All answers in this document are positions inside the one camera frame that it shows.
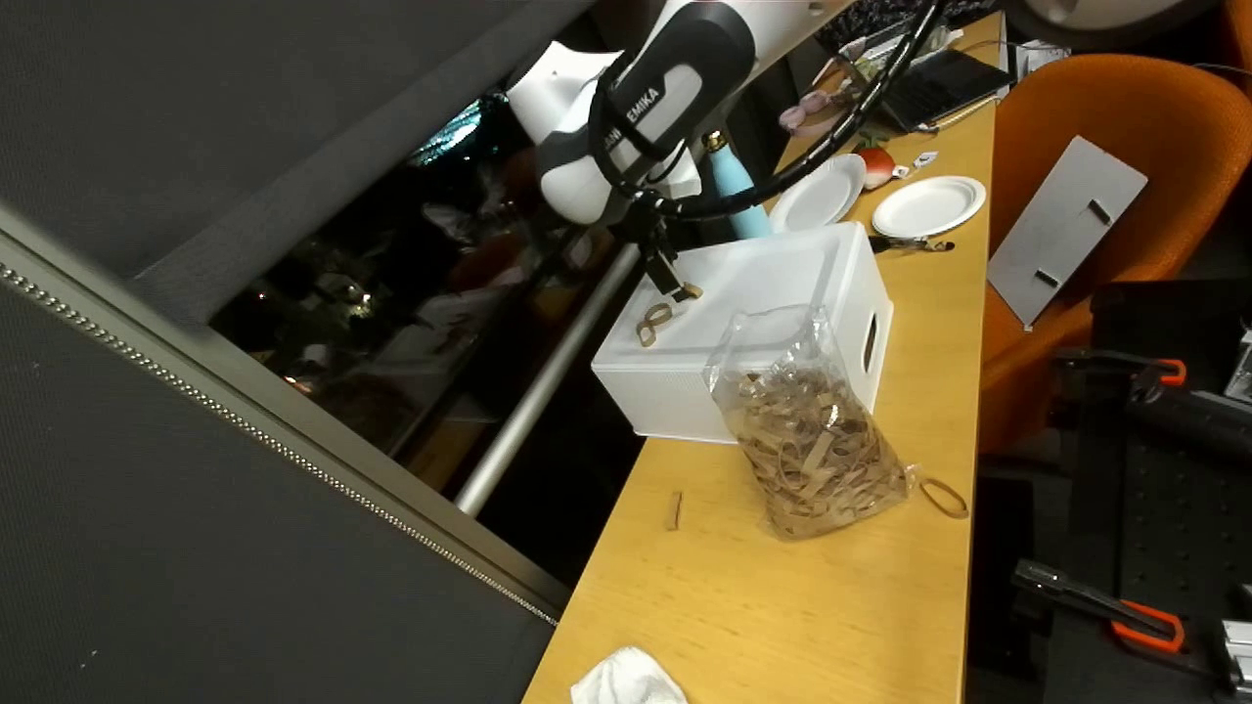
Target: wooden table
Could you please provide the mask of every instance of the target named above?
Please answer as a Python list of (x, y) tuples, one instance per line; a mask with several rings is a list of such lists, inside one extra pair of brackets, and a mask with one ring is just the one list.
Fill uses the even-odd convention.
[[(997, 20), (967, 45), (997, 59)], [(994, 108), (937, 138), (898, 138), (894, 159), (937, 149), (923, 174), (989, 185)], [(886, 196), (865, 196), (854, 219)], [(874, 419), (894, 455), (974, 495), (987, 206), (951, 254), (881, 254), (894, 301)], [(567, 701), (618, 644), (641, 644), (687, 701), (920, 704), (962, 701), (968, 521), (903, 503), (787, 544), (736, 444), (646, 443), (615, 516), (550, 634), (529, 701)]]

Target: white cardboard box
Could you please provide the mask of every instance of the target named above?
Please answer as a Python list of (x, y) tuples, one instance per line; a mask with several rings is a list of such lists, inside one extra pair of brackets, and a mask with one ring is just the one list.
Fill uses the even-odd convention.
[(891, 331), (891, 301), (865, 226), (835, 221), (805, 234), (681, 250), (674, 271), (702, 294), (665, 320), (646, 349), (638, 325), (659, 294), (641, 276), (591, 359), (591, 371), (620, 408), (635, 435), (736, 443), (723, 431), (702, 371), (736, 312), (778, 306), (830, 310), (830, 342), (835, 349), (855, 398), (873, 410)]

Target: paper plate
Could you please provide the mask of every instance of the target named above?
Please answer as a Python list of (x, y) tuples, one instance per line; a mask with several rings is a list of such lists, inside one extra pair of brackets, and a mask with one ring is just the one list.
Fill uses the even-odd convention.
[(931, 239), (967, 221), (987, 204), (987, 189), (967, 174), (931, 174), (891, 190), (873, 209), (873, 229), (886, 239)]
[(818, 229), (850, 215), (859, 200), (865, 159), (855, 153), (830, 156), (818, 173), (783, 190), (771, 206), (775, 229)]

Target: clear plastic bag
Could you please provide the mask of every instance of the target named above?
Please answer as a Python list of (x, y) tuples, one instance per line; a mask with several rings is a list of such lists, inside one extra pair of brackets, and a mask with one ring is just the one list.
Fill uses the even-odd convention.
[(708, 392), (744, 444), (778, 537), (822, 537), (907, 495), (907, 474), (830, 342), (824, 310), (740, 312)]

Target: metal rod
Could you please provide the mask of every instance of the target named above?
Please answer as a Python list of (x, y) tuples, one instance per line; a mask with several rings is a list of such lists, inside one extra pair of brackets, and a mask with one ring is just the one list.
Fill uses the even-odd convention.
[(555, 395), (555, 387), (563, 383), (580, 349), (586, 342), (598, 312), (608, 306), (608, 295), (635, 275), (635, 262), (638, 262), (638, 246), (624, 241), (620, 254), (601, 275), (601, 282), (591, 289), (591, 295), (580, 310), (580, 315), (571, 320), (571, 328), (558, 335), (555, 352), (548, 354), (548, 362), (539, 366), (530, 387), (521, 395), (516, 410), (508, 414), (508, 422), (500, 427), (500, 435), (485, 449), (485, 457), (472, 465), (470, 481), (462, 486), (462, 494), (453, 500), (465, 516), (475, 516), (485, 508), (485, 500), (492, 495), (492, 490), (500, 486), (500, 478), (508, 474), (508, 461), (516, 457), (516, 449), (522, 444), (530, 427), (539, 422), (548, 398)]

